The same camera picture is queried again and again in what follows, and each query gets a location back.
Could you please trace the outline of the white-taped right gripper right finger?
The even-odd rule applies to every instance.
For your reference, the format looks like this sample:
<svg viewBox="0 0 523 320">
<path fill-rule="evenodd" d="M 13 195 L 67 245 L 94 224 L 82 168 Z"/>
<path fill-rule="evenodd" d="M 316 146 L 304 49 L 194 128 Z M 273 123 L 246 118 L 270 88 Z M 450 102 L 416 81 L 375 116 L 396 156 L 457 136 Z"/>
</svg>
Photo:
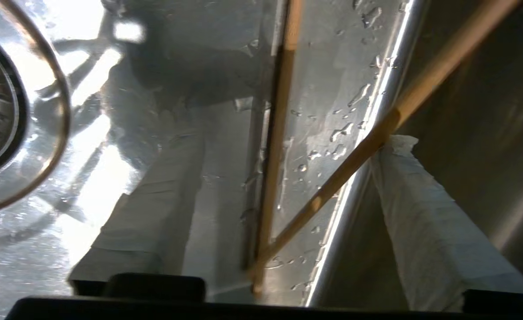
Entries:
<svg viewBox="0 0 523 320">
<path fill-rule="evenodd" d="M 399 279 L 414 311 L 523 312 L 523 275 L 391 136 L 371 159 Z"/>
</svg>

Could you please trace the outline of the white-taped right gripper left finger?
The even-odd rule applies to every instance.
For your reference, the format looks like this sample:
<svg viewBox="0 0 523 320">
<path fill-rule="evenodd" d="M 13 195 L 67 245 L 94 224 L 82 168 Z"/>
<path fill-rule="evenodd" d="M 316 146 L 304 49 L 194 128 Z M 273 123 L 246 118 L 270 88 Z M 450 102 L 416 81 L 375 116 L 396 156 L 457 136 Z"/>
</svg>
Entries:
<svg viewBox="0 0 523 320">
<path fill-rule="evenodd" d="M 237 103 L 179 101 L 159 124 L 159 155 L 121 195 L 69 284 L 94 296 L 121 273 L 204 276 L 209 296 L 250 296 L 244 258 L 256 227 L 250 198 L 263 117 Z"/>
</svg>

